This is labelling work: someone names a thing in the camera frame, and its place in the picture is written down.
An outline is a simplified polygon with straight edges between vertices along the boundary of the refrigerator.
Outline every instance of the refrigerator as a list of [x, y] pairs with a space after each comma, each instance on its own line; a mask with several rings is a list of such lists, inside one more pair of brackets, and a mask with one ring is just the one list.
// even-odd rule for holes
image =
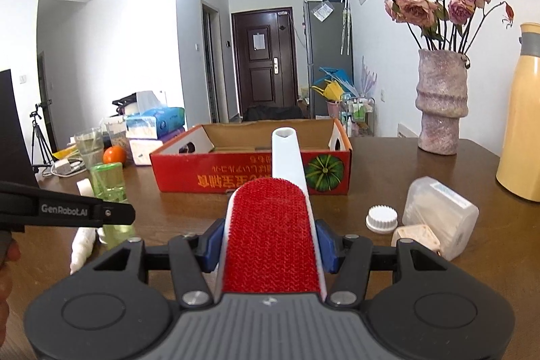
[[[349, 55], [347, 55], [347, 37], [345, 38], [343, 55], [341, 55], [341, 34], [345, 5], [341, 2], [331, 2], [334, 11], [323, 22], [312, 13], [312, 10], [317, 5], [320, 5], [320, 2], [304, 2], [309, 78], [309, 114], [311, 118], [315, 118], [316, 115], [328, 115], [326, 100], [311, 88], [317, 80], [325, 76], [319, 70], [320, 67], [343, 69], [354, 84], [352, 36]], [[324, 83], [318, 84], [318, 86], [325, 88]]]

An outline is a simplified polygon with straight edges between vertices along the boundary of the yellow thermos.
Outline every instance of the yellow thermos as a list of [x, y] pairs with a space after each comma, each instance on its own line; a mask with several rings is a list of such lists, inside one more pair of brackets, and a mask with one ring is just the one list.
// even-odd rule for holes
[[521, 32], [497, 180], [519, 197], [540, 202], [540, 24], [523, 24]]

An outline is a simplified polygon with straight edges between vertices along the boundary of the blue tissue box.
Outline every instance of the blue tissue box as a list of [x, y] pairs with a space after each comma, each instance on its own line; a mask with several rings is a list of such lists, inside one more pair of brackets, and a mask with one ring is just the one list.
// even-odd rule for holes
[[126, 118], [129, 139], [159, 139], [178, 130], [185, 124], [185, 111], [182, 107], [164, 107], [147, 110], [145, 113]]

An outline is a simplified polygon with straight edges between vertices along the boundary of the white wall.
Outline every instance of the white wall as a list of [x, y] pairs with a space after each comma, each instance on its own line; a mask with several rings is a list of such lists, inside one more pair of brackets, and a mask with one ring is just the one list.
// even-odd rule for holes
[[241, 11], [260, 10], [267, 8], [293, 8], [293, 19], [296, 44], [296, 68], [298, 70], [298, 91], [300, 87], [308, 87], [306, 38], [303, 30], [303, 1], [304, 0], [229, 0], [229, 10], [232, 13]]
[[138, 90], [163, 90], [169, 106], [183, 107], [176, 0], [64, 4], [38, 29], [59, 145]]
[[[503, 0], [493, 0], [496, 5]], [[506, 126], [509, 90], [519, 57], [519, 25], [540, 21], [536, 0], [506, 0], [516, 13], [515, 25], [506, 30], [501, 23], [504, 7], [485, 20], [468, 52], [469, 116], [461, 120], [462, 138], [472, 139], [499, 154]], [[355, 75], [361, 58], [379, 74], [375, 97], [379, 112], [379, 135], [395, 136], [399, 122], [420, 132], [421, 113], [414, 106], [418, 82], [417, 46], [405, 24], [395, 24], [384, 10], [384, 0], [352, 2]], [[380, 90], [385, 102], [380, 101]]]
[[[0, 0], [0, 70], [11, 69], [15, 101], [21, 128], [30, 152], [32, 125], [29, 114], [40, 102], [37, 79], [37, 27], [38, 0]], [[26, 83], [18, 79], [26, 75]]]
[[[180, 72], [182, 74], [182, 84], [185, 85], [184, 102], [186, 120], [189, 127], [211, 122], [202, 40], [202, 3], [206, 3], [212, 9], [219, 12], [223, 53], [223, 77], [228, 114], [229, 117], [233, 117], [238, 113], [232, 47], [228, 48], [226, 46], [226, 41], [231, 41], [231, 25], [227, 0], [177, 0]], [[199, 51], [195, 50], [195, 45], [199, 46]]]

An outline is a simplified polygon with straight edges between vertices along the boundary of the human hand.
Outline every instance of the human hand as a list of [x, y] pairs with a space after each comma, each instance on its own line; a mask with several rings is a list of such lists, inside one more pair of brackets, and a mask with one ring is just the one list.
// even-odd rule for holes
[[[16, 241], [13, 241], [7, 250], [6, 261], [17, 261], [21, 257], [21, 251]], [[7, 297], [11, 293], [13, 280], [7, 264], [4, 264], [0, 269], [0, 347], [5, 341], [5, 326], [7, 317], [9, 316], [9, 305], [7, 305]]]

